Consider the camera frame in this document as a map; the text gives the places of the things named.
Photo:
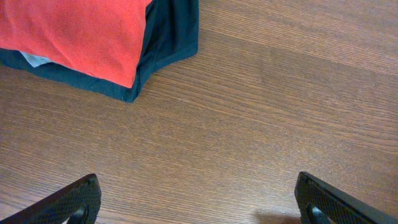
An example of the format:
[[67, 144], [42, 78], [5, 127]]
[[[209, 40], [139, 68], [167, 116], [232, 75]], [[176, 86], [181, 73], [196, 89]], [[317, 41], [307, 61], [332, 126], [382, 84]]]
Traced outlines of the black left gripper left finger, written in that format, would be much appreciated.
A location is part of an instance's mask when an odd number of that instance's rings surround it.
[[97, 176], [88, 174], [1, 223], [94, 224], [100, 206], [101, 189]]

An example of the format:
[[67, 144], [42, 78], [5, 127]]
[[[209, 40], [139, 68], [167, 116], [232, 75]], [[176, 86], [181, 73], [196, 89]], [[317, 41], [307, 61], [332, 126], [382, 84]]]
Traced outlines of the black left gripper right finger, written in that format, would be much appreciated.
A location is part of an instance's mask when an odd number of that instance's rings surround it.
[[397, 219], [309, 174], [300, 172], [295, 186], [300, 220], [305, 224], [397, 224]]

